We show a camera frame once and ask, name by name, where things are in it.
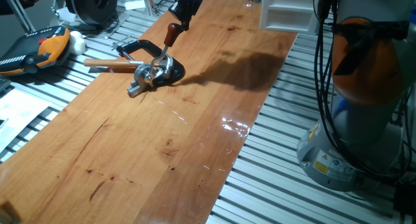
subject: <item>wooden handle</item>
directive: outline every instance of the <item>wooden handle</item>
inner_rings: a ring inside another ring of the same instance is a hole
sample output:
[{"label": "wooden handle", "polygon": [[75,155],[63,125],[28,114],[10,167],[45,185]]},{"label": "wooden handle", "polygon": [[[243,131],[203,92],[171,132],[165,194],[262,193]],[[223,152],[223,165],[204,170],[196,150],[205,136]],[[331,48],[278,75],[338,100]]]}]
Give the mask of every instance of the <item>wooden handle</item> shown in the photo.
[{"label": "wooden handle", "polygon": [[165,46],[171,47],[174,45],[176,38],[183,32],[182,26],[177,23],[171,23],[168,26],[168,34],[164,38]]},{"label": "wooden handle", "polygon": [[89,59],[84,61],[84,66],[105,66],[111,68],[137,68],[143,62],[131,60],[106,60],[106,59]]}]

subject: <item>drill crank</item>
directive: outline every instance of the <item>drill crank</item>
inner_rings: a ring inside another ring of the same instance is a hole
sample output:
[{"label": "drill crank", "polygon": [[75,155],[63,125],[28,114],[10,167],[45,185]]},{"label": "drill crank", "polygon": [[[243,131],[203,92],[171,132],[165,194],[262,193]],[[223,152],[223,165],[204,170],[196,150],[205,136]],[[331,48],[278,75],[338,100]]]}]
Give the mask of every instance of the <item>drill crank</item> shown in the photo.
[{"label": "drill crank", "polygon": [[176,41],[176,38],[182,32],[182,26],[178,25],[177,23],[169,24],[168,33],[166,35],[166,38],[164,39],[165,47],[159,53],[159,56],[152,55],[155,58],[151,61],[151,64],[142,64],[136,68],[134,80],[131,81],[130,87],[128,87],[127,89],[127,93],[130,97],[135,97],[148,88],[155,88],[158,86],[172,84],[172,75],[175,76],[174,82],[178,81],[179,79],[182,79],[182,77],[185,75],[185,69],[181,65],[183,70],[183,73],[181,75],[177,73],[178,70],[176,70],[176,73],[172,72],[172,70],[175,71],[175,62],[177,61],[166,53],[168,51],[168,48],[173,46],[173,44]]}]

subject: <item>black device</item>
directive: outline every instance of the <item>black device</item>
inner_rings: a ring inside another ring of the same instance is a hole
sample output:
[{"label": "black device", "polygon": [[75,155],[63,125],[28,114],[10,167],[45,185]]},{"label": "black device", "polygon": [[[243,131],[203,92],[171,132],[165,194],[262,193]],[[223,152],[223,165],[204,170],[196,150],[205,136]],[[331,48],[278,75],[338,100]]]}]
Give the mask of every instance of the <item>black device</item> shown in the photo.
[{"label": "black device", "polygon": [[68,10],[91,26],[102,26],[117,14],[117,0],[65,0]]},{"label": "black device", "polygon": [[36,73],[63,63],[69,55],[70,32],[58,26],[20,37],[0,58],[0,75]]},{"label": "black device", "polygon": [[189,29],[190,19],[192,16],[195,16],[202,1],[203,0],[175,0],[175,3],[169,8],[169,12],[181,22],[184,31]]},{"label": "black device", "polygon": [[7,89],[7,87],[9,87],[11,82],[12,82],[11,80],[0,76],[0,93],[5,91]]}]

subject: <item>warning label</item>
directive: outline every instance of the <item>warning label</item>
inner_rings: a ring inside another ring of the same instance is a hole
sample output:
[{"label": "warning label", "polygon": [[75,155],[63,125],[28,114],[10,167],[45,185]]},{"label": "warning label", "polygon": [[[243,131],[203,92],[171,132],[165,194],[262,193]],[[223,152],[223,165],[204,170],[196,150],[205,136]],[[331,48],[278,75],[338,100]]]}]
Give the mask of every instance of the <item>warning label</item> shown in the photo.
[{"label": "warning label", "polygon": [[351,181],[356,172],[348,163],[322,150],[319,150],[313,167],[333,179],[345,182]]}]

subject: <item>wood grain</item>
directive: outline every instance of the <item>wood grain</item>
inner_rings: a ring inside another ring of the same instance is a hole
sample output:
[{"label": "wood grain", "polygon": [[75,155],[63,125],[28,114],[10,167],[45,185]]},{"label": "wood grain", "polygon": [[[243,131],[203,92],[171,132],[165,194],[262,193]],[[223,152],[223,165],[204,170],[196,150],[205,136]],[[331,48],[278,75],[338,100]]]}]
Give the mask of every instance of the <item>wood grain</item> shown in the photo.
[{"label": "wood grain", "polygon": [[[173,86],[131,99],[132,74],[102,73],[0,165],[9,210],[22,223],[204,223],[296,36],[259,31],[260,13],[204,0],[168,50],[187,70]],[[171,22],[140,38],[162,47]]]}]

